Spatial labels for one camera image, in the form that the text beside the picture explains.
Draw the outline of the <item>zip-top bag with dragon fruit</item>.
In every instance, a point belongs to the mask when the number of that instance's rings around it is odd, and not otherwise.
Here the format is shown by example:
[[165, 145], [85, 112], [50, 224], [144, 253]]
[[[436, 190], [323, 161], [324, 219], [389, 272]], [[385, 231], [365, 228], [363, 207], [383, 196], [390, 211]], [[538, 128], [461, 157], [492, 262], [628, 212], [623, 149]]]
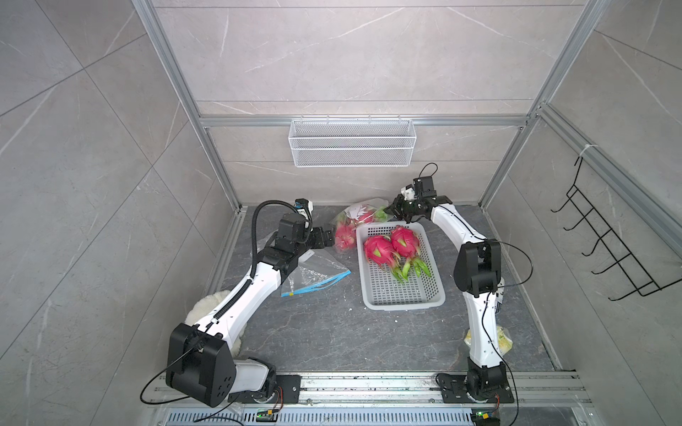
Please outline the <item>zip-top bag with dragon fruit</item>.
[[330, 222], [334, 231], [334, 248], [345, 252], [356, 247], [356, 229], [360, 225], [384, 223], [388, 220], [386, 208], [388, 200], [370, 199], [358, 202], [343, 209]]

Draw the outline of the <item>zip-top bag with blue seal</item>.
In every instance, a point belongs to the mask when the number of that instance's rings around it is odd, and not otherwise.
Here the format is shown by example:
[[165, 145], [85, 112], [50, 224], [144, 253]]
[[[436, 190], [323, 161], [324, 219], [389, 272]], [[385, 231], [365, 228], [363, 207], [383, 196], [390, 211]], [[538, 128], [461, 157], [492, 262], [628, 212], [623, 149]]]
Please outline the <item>zip-top bag with blue seal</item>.
[[251, 266], [236, 287], [234, 296], [249, 297], [252, 303], [263, 303], [270, 294], [284, 286], [286, 294], [316, 290], [321, 284], [335, 283], [350, 271], [332, 258], [320, 262], [309, 255], [316, 242], [305, 231], [304, 223], [282, 224], [272, 238], [258, 245], [256, 229], [251, 229]]

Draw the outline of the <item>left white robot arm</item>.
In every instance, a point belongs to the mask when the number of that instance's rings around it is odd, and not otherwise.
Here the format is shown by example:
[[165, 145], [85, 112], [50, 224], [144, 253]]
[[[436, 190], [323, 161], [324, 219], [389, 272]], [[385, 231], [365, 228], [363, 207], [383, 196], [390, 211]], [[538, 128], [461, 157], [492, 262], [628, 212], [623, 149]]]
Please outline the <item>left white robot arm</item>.
[[275, 367], [235, 360], [232, 348], [251, 316], [297, 269], [300, 257], [333, 245], [329, 225], [309, 225], [299, 213], [285, 215], [273, 241], [256, 251], [256, 264], [226, 298], [195, 323], [172, 331], [167, 386], [210, 408], [234, 395], [270, 399], [277, 388]]

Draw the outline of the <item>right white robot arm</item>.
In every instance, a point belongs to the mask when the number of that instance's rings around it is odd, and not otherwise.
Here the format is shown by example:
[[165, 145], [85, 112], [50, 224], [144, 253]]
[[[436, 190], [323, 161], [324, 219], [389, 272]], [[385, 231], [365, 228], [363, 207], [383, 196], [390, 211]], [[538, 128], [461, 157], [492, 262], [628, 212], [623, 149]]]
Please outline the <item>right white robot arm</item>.
[[476, 231], [448, 197], [438, 195], [431, 177], [413, 179], [401, 189], [389, 211], [406, 223], [430, 220], [458, 249], [453, 278], [465, 298], [471, 332], [466, 394], [479, 403], [512, 403], [514, 394], [497, 333], [497, 293], [503, 282], [499, 242]]

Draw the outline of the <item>yellow-green packaged snack bag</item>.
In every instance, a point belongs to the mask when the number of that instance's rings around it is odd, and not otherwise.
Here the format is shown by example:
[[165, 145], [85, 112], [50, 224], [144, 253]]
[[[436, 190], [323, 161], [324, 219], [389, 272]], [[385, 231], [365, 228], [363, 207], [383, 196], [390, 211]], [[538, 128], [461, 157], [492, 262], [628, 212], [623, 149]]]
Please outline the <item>yellow-green packaged snack bag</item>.
[[[507, 330], [501, 326], [497, 326], [497, 341], [498, 349], [502, 355], [509, 353], [513, 349], [513, 340], [507, 334]], [[465, 344], [470, 347], [472, 343], [472, 333], [470, 330], [467, 331], [464, 339]]]

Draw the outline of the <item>white perforated plastic basket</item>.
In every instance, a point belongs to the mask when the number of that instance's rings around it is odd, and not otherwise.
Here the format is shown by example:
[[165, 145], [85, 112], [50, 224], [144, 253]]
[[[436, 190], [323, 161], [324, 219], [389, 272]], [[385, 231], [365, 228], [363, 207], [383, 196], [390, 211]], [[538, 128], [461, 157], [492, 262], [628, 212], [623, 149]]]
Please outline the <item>white perforated plastic basket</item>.
[[357, 231], [365, 305], [376, 311], [438, 307], [446, 296], [424, 227], [371, 223]]

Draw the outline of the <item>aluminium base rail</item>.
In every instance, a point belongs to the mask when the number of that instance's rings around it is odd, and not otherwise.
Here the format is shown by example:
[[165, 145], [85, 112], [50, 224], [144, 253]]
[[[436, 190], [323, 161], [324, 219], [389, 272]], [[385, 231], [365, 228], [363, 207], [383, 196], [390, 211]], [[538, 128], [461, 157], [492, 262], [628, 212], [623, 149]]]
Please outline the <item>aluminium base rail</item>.
[[578, 374], [517, 372], [476, 402], [450, 372], [293, 373], [283, 398], [239, 397], [217, 408], [183, 400], [156, 408], [150, 425], [600, 425]]

